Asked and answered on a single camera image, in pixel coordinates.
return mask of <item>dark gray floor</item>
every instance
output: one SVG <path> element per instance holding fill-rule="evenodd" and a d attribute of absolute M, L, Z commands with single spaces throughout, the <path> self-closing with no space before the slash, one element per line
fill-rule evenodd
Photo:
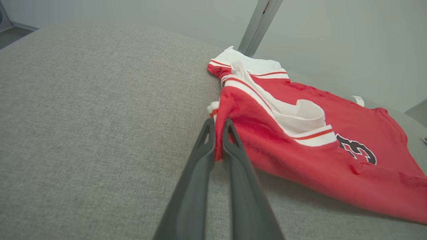
<path fill-rule="evenodd" d="M 0 32 L 0 49 L 10 45 L 11 43 L 27 36 L 28 34 L 32 33 L 33 31 L 19 28 L 19 27 L 12 27 L 6 31 Z"/>

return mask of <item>clothing tag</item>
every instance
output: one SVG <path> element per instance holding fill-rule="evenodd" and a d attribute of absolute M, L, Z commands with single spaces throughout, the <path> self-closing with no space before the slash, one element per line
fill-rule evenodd
<path fill-rule="evenodd" d="M 353 97 L 356 99 L 357 104 L 359 104 L 360 106 L 364 107 L 365 106 L 365 102 L 363 101 L 363 99 L 359 96 L 354 96 Z"/>

